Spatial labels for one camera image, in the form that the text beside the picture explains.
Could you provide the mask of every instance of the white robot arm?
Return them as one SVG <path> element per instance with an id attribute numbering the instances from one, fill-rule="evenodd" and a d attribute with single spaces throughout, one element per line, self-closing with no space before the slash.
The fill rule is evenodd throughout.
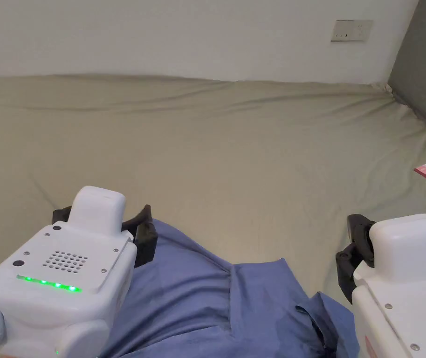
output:
<path id="1" fill-rule="evenodd" d="M 107 342 L 130 286 L 136 233 L 122 230 L 122 194 L 86 186 L 67 209 L 67 222 L 44 227 L 0 264 L 3 355 L 95 358 Z"/>
<path id="2" fill-rule="evenodd" d="M 360 357 L 426 357 L 426 214 L 348 224 L 352 243 L 336 262 Z"/>

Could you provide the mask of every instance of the speaker grille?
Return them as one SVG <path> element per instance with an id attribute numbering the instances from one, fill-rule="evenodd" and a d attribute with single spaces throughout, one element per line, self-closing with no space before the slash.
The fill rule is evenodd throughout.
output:
<path id="1" fill-rule="evenodd" d="M 88 262 L 88 257 L 73 254 L 66 251 L 56 250 L 42 266 L 51 268 L 54 270 L 65 271 L 73 274 L 77 274 L 82 267 Z"/>

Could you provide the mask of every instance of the mattress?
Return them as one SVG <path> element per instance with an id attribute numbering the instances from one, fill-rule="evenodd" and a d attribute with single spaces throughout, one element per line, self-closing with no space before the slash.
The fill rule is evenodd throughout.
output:
<path id="1" fill-rule="evenodd" d="M 0 78 L 0 262 L 85 185 L 345 303 L 346 217 L 426 213 L 426 125 L 369 85 Z"/>

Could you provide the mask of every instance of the electrical outlet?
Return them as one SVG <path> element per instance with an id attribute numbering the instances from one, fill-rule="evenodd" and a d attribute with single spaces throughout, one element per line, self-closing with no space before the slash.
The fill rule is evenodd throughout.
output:
<path id="1" fill-rule="evenodd" d="M 372 20 L 337 20 L 331 41 L 367 41 L 372 24 Z"/>

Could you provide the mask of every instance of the blue cloth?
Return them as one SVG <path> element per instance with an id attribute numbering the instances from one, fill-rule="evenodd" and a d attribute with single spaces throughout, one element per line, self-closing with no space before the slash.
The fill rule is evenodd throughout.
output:
<path id="1" fill-rule="evenodd" d="M 356 358 L 352 314 L 309 299 L 286 261 L 232 265 L 155 221 L 155 259 L 134 270 L 100 358 Z"/>

